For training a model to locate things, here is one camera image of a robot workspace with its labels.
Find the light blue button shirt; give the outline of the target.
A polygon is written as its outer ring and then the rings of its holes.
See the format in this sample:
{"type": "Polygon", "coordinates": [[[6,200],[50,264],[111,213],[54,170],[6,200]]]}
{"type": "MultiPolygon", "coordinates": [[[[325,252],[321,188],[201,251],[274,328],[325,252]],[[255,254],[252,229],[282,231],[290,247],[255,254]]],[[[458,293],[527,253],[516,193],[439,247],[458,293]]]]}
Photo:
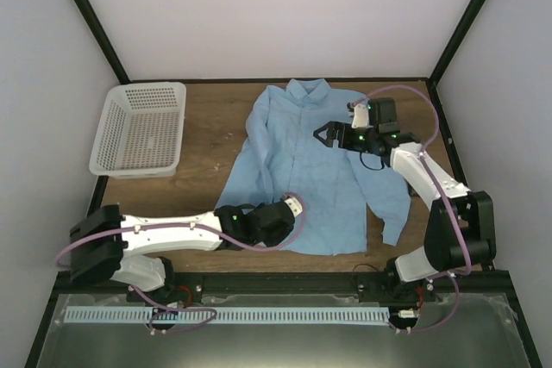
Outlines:
{"type": "Polygon", "coordinates": [[[267,86],[246,120],[248,137],[217,206],[272,203],[293,192],[303,200],[306,220],[289,250],[362,252],[369,212],[384,222],[384,243],[396,245],[411,206],[404,179],[376,156],[326,147],[313,135],[327,122],[348,123],[347,105],[361,97],[323,79],[267,86]]]}

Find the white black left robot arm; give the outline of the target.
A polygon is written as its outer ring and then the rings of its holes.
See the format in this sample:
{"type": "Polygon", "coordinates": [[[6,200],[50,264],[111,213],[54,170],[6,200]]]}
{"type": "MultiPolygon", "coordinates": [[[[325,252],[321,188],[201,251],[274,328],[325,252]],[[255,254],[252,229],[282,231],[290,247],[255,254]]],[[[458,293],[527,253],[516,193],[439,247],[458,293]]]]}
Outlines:
{"type": "Polygon", "coordinates": [[[107,205],[70,230],[70,244],[55,261],[60,265],[69,259],[66,269],[73,284],[113,281],[164,303],[176,292],[173,265],[164,252],[271,252],[291,244],[303,225],[303,204],[292,195],[276,203],[225,205],[187,217],[124,215],[118,205],[107,205]]]}

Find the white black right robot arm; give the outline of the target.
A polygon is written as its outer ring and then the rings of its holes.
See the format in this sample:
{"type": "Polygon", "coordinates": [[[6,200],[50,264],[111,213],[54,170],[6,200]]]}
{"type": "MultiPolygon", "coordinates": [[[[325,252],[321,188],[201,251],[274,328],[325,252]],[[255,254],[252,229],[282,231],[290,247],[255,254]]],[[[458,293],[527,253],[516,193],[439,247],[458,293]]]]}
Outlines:
{"type": "Polygon", "coordinates": [[[423,245],[387,262],[386,296],[401,302],[425,279],[490,264],[496,257],[491,197],[452,178],[414,134],[401,131],[393,99],[360,100],[349,103],[348,111],[350,123],[327,122],[314,131],[314,138],[326,147],[379,157],[383,166],[405,179],[430,212],[423,245]]]}

